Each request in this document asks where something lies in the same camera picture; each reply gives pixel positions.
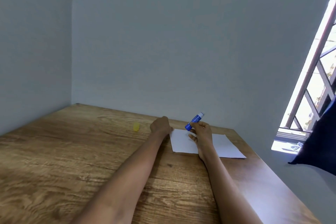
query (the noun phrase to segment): right hand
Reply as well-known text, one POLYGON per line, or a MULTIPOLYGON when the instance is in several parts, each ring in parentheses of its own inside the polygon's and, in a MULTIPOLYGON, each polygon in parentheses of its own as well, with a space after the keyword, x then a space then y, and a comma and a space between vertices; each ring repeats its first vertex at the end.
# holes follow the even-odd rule
POLYGON ((205 160, 205 156, 208 153, 212 153, 215 148, 212 144, 212 131, 210 125, 199 121, 197 123, 190 122, 193 127, 190 132, 197 135, 197 137, 189 134, 189 137, 196 143, 198 149, 198 155, 201 160, 205 160))

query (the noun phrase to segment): glue stick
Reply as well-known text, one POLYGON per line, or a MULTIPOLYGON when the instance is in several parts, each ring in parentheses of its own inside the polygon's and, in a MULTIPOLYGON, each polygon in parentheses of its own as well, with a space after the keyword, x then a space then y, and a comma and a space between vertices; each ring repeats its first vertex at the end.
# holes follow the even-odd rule
MULTIPOLYGON (((203 112, 200 112, 198 115, 196 115, 192 120, 191 122, 199 122, 204 116, 204 113, 203 112)), ((192 126, 190 125, 190 122, 185 126, 185 129, 190 131, 190 129, 192 128, 192 126)))

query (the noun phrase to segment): left hand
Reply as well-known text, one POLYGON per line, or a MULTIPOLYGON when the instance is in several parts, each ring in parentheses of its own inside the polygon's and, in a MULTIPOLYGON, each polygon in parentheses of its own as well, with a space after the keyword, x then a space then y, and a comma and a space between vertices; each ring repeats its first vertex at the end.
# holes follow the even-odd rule
POLYGON ((174 128, 170 126, 166 116, 154 120, 149 128, 152 133, 159 133, 162 134, 162 136, 166 136, 174 130, 174 128))

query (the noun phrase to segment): wood grain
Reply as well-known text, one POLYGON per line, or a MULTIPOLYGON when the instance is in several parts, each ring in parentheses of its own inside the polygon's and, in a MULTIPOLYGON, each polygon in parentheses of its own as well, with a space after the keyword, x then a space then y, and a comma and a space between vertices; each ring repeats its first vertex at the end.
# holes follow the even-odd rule
MULTIPOLYGON (((146 140, 154 119, 74 104, 0 137, 0 223, 68 223, 146 140)), ((247 156, 222 162, 264 224, 319 223, 234 130, 212 131, 247 156)), ((219 223, 196 154, 173 153, 169 138, 163 142, 133 223, 219 223)))

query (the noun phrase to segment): white paper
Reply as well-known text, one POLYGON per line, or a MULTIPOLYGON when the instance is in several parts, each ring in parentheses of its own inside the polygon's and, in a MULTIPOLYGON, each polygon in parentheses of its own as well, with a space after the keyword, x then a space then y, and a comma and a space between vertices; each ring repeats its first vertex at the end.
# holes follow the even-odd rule
MULTIPOLYGON (((198 153, 197 146, 188 136, 191 132, 175 129, 170 134, 171 146, 174 152, 198 153)), ((212 134, 212 142, 218 156, 223 158, 246 158, 226 135, 212 134)))

